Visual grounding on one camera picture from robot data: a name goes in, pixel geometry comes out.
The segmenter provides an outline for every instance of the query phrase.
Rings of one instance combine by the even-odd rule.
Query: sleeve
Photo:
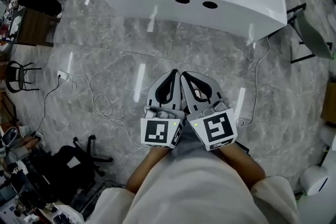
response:
[[[123,188],[108,188],[104,190],[86,223],[123,223],[134,197],[134,193]]]
[[[294,193],[285,178],[267,177],[252,187],[251,194],[270,223],[299,223]]]

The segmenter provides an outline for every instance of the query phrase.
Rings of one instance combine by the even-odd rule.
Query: wrist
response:
[[[235,154],[237,151],[240,150],[240,148],[235,144],[229,144],[226,146],[222,146],[219,148],[220,152],[224,155],[231,155],[231,154]]]
[[[169,152],[170,148],[163,148],[163,147],[153,147],[149,151],[148,155],[153,159],[162,159],[167,153]]]

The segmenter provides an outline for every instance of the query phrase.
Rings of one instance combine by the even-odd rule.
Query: white cable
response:
[[[129,133],[128,130],[127,130],[126,124],[125,124],[122,120],[116,120],[116,119],[111,119],[111,118],[107,117],[107,116],[109,116],[109,115],[112,115],[112,113],[113,113],[113,108],[112,108],[112,106],[111,106],[111,104],[110,104],[109,99],[108,99],[107,96],[106,96],[105,94],[103,94],[103,93],[97,95],[96,97],[94,96],[92,87],[91,87],[91,85],[90,85],[90,81],[89,81],[88,77],[87,77],[85,74],[73,75],[73,77],[72,77],[72,79],[71,79],[71,90],[72,90],[72,92],[74,92],[74,91],[73,91],[73,90],[74,90],[74,89],[73,89],[73,84],[75,84],[75,83],[73,82],[73,79],[74,79],[75,77],[79,77],[79,76],[84,76],[84,77],[86,78],[86,81],[88,82],[89,89],[90,89],[90,91],[91,91],[91,93],[92,93],[92,105],[93,105],[93,108],[95,109],[95,112],[96,112],[97,114],[99,114],[99,115],[102,115],[105,119],[107,119],[107,120],[109,120],[109,121],[117,121],[117,122],[121,122],[121,123],[125,126],[125,129],[126,129],[126,132],[127,132],[127,135],[128,135],[128,137],[129,137],[129,139],[130,139],[134,144],[136,144],[136,145],[138,145],[138,146],[140,146],[140,147],[142,147],[142,148],[148,148],[148,147],[145,147],[145,146],[143,146],[143,145],[138,144],[137,142],[135,142],[135,141],[131,138],[130,133]],[[111,109],[111,112],[110,112],[110,113],[103,113],[103,112],[101,112],[101,111],[99,110],[99,108],[97,108],[97,106],[96,106],[96,100],[97,100],[97,98],[100,97],[101,95],[104,96],[104,97],[106,98],[107,103],[109,104],[110,109]]]
[[[242,126],[238,126],[238,127],[247,127],[253,124],[254,121],[254,114],[256,112],[256,106],[257,106],[257,101],[258,101],[258,66],[261,63],[262,60],[264,60],[264,58],[268,55],[268,53],[272,50],[272,46],[271,43],[268,40],[268,36],[266,37],[268,45],[269,45],[269,49],[268,51],[265,53],[265,55],[257,62],[257,66],[256,66],[256,74],[255,74],[255,85],[256,85],[256,98],[254,100],[254,107],[253,107],[253,115],[252,115],[252,121],[245,125],[245,121],[242,118],[238,118],[236,119],[236,125],[237,125],[237,121],[238,120],[242,120],[243,121],[243,125]]]

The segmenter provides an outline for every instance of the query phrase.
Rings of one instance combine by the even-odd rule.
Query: wooden table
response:
[[[58,23],[60,19],[41,12],[37,12],[36,10],[32,10],[30,8],[23,8],[14,12],[13,21],[17,16],[22,17],[19,24],[19,29],[14,34],[15,37],[13,40],[7,40],[8,43],[30,46],[54,46],[54,43],[46,42],[46,37],[50,31],[50,23]]]

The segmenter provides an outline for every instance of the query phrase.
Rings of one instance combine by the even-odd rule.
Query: gray marble tile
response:
[[[156,45],[157,22],[150,27],[150,20],[143,18],[111,17],[110,29],[103,46],[140,54],[161,56],[161,47]]]
[[[265,39],[248,44],[240,37],[221,31],[178,22],[115,16],[103,0],[67,0],[54,36],[54,48],[16,46],[12,59],[34,62],[41,71],[27,74],[40,91],[8,93],[22,124],[39,126],[45,95],[57,85],[57,70],[86,74],[94,91],[106,94],[113,107],[109,117],[123,120],[130,137],[140,142],[140,117],[146,94],[163,73],[177,68],[215,79],[229,105],[235,110],[241,88],[246,89],[240,116],[251,119],[256,97],[257,62],[269,49]],[[332,0],[286,0],[287,8],[308,4],[311,23],[326,41],[335,43],[326,13]],[[272,50],[258,68],[258,102],[255,121],[238,128],[238,140],[250,148],[268,175],[282,175],[295,186],[299,175],[322,155],[319,138],[320,113],[328,80],[329,62],[312,58],[294,65],[291,53],[302,53],[299,38],[289,26],[270,39]],[[95,154],[112,156],[104,164],[106,179],[125,183],[148,149],[133,143],[121,122],[98,115],[84,77],[61,81],[46,101],[41,131],[52,152],[71,144],[77,136],[85,146],[89,135],[97,137]],[[109,112],[106,100],[97,107]]]
[[[54,42],[102,47],[109,25],[108,17],[63,18],[56,29]]]
[[[112,16],[115,10],[104,0],[67,0],[63,17]]]

